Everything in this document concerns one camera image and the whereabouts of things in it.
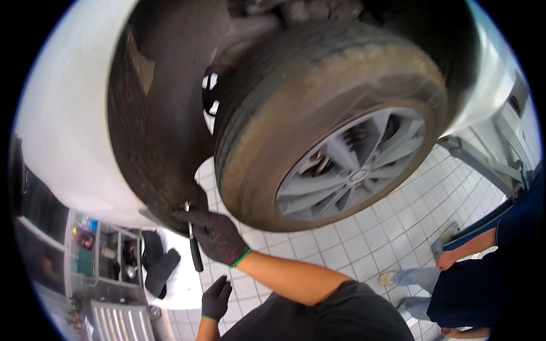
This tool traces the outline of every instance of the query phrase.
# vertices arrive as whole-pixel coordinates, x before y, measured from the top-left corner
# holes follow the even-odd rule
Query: blue shirt
[[[537,238],[540,216],[522,214],[499,221],[497,251],[442,271],[427,315],[445,328],[493,328],[526,280],[526,264]]]

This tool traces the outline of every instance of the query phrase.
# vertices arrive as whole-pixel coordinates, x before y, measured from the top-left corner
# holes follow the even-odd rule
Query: person
[[[209,258],[245,272],[273,291],[222,341],[413,340],[396,309],[366,284],[322,266],[252,250],[227,216],[198,211],[173,215],[193,224]],[[227,311],[231,290],[222,276],[203,293],[197,341],[220,339],[218,321]]]
[[[420,320],[437,322],[442,334],[457,339],[483,338],[491,334],[527,274],[529,245],[539,230],[539,216],[521,214],[496,224],[454,250],[444,251],[436,267],[411,268],[379,276],[383,285],[420,285],[430,297],[407,297],[398,307]],[[482,259],[458,260],[490,247],[498,249]]]

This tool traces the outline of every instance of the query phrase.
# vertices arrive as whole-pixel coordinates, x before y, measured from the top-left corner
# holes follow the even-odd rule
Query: jeans
[[[394,284],[408,286],[417,284],[430,294],[440,277],[440,269],[435,267],[413,268],[398,271],[394,275]],[[410,315],[418,320],[430,321],[426,314],[429,310],[430,297],[406,297],[400,305],[400,312],[409,312]]]

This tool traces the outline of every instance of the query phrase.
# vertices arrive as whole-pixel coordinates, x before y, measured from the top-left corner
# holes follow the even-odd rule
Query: car
[[[14,133],[55,197],[102,222],[187,234],[170,212],[208,208],[194,177],[213,157],[230,214],[301,231],[387,196],[522,77],[472,0],[79,0]]]

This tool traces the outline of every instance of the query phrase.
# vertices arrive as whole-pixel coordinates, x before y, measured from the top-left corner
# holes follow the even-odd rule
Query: car tire
[[[437,65],[413,43],[365,24],[326,21],[285,31],[256,49],[221,87],[214,126],[219,192],[235,218],[264,231],[313,229],[372,205],[417,169],[447,124]],[[337,107],[329,107],[332,98]],[[347,109],[355,98],[363,109],[358,113]],[[347,122],[392,106],[419,112],[426,124],[402,174],[339,214],[302,220],[280,212],[276,193],[303,155]]]

